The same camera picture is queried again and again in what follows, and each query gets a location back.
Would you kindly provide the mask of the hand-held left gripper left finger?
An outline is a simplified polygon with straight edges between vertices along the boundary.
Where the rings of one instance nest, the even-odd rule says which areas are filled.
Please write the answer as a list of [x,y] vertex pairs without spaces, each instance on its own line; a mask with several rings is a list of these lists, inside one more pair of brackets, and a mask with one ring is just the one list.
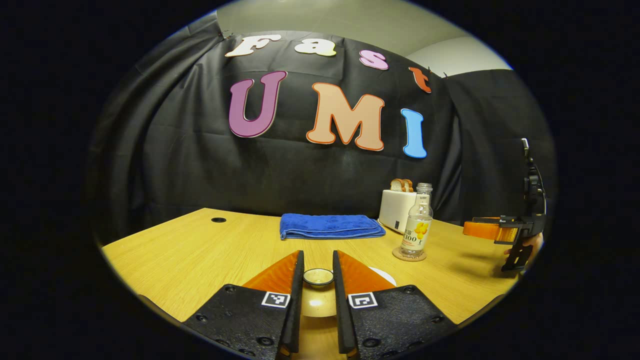
[[222,285],[183,326],[248,360],[289,360],[299,351],[304,269],[304,252],[293,251],[243,285]]

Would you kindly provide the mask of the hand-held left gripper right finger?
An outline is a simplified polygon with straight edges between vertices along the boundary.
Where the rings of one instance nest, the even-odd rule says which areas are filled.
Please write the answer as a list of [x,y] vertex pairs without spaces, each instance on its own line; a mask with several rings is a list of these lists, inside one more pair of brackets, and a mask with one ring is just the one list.
[[333,252],[339,352],[349,360],[398,360],[452,334],[452,322],[414,284],[395,286],[348,255]]

